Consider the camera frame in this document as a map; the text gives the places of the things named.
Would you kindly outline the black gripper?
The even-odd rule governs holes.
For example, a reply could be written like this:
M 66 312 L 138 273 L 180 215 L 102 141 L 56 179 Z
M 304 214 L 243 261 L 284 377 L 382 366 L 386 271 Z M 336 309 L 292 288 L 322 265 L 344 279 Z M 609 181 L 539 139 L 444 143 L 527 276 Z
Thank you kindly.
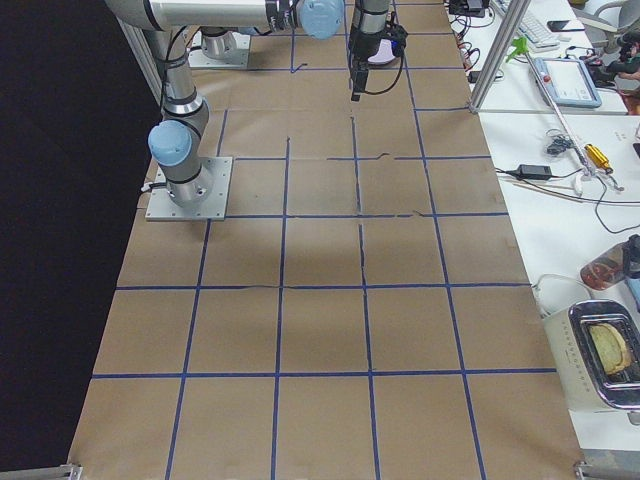
M 355 55 L 349 58 L 349 71 L 352 83 L 351 100 L 359 102 L 361 94 L 366 92 L 367 80 L 369 75 L 369 62 L 367 59 L 361 59 Z

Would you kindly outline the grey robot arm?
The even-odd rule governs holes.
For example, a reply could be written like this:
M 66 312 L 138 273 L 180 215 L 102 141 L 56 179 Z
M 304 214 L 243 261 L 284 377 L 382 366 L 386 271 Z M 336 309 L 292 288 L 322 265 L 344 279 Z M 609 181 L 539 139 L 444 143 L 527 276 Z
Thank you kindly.
M 200 48 L 222 56 L 231 53 L 240 33 L 258 46 L 271 34 L 285 45 L 286 32 L 302 39 L 347 36 L 352 100 L 369 92 L 371 59 L 382 41 L 403 58 L 407 32 L 387 1 L 109 1 L 107 7 L 127 27 L 138 29 L 147 48 L 143 70 L 155 70 L 160 81 L 160 121 L 148 135 L 157 166 L 144 188 L 149 204 L 166 204 L 169 220 L 224 217 L 231 157 L 215 147 L 230 139 L 220 119 L 228 107 L 234 75 L 192 69 L 189 57 L 197 30 Z
M 223 27 L 202 27 L 201 50 L 214 60 L 227 60 L 239 56 L 250 47 L 251 36 Z

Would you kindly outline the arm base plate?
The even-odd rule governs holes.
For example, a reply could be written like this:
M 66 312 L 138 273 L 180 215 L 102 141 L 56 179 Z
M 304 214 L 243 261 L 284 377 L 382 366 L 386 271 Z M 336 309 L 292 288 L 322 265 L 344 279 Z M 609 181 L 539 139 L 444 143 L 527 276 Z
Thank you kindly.
M 248 67 L 251 37 L 238 32 L 220 36 L 195 35 L 189 50 L 194 70 L 245 70 Z
M 223 221 L 232 177 L 232 157 L 201 157 L 199 176 L 189 183 L 168 182 L 158 169 L 160 186 L 150 190 L 145 218 L 149 221 Z

